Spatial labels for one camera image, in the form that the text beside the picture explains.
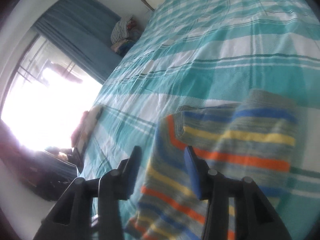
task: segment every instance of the bedsheet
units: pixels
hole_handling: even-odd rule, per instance
[[[302,239],[320,215],[319,44],[319,21],[304,0],[166,0],[96,99],[106,108],[80,176],[100,177],[142,147],[135,192],[120,203],[126,224],[160,118],[266,90],[298,105],[296,148],[277,211],[293,239]]]

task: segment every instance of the curtain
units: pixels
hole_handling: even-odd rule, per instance
[[[96,0],[59,0],[32,28],[103,84],[122,59],[110,49],[119,20]]]

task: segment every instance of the striped cloth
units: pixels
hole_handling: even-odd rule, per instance
[[[120,203],[125,226],[160,119],[265,90],[297,103],[296,150],[277,211],[293,239],[303,239],[320,215],[319,48],[320,24],[304,0],[166,0],[97,97],[105,108],[80,175],[100,177],[141,146],[135,192]]]
[[[275,207],[286,185],[297,124],[292,100],[253,90],[242,104],[181,110],[156,130],[142,197],[126,228],[137,239],[200,239],[207,201],[192,192],[187,145],[226,177],[252,177]],[[233,199],[229,213],[228,239],[234,240]]]

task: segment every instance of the teal and white checkered bedsheet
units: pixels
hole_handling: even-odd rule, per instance
[[[297,147],[277,211],[293,239],[302,239],[320,215],[319,45],[319,21],[304,0],[166,0],[97,97],[106,108],[81,176],[100,177],[142,147],[135,193],[120,205],[125,224],[160,118],[183,105],[241,102],[253,88],[266,90],[298,104]]]

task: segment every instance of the yellow stripe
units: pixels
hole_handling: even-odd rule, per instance
[[[295,145],[295,139],[291,136],[280,133],[255,133],[227,130],[224,134],[210,133],[189,126],[184,126],[183,130],[194,136],[202,137],[208,140],[221,140],[221,139],[237,139],[242,141],[256,141],[265,143],[281,143],[290,146]]]
[[[229,215],[235,216],[235,208],[233,206],[229,206]]]
[[[168,178],[167,176],[161,175],[159,172],[157,172],[156,170],[154,170],[152,168],[150,163],[148,164],[148,167],[147,167],[147,173],[148,173],[148,175],[151,175],[154,179],[157,179],[157,180],[181,191],[184,195],[195,197],[192,190],[190,190],[188,187],[185,187],[185,186],[179,184],[178,182],[174,181],[173,179]]]
[[[169,234],[168,232],[165,232],[165,231],[157,228],[151,218],[138,216],[138,220],[148,222],[148,223],[150,224],[149,227],[150,227],[153,231],[155,231],[156,233],[158,233],[158,234],[160,234],[160,235],[166,236],[169,240],[176,240],[176,238],[175,238],[173,235],[171,235],[171,234]]]

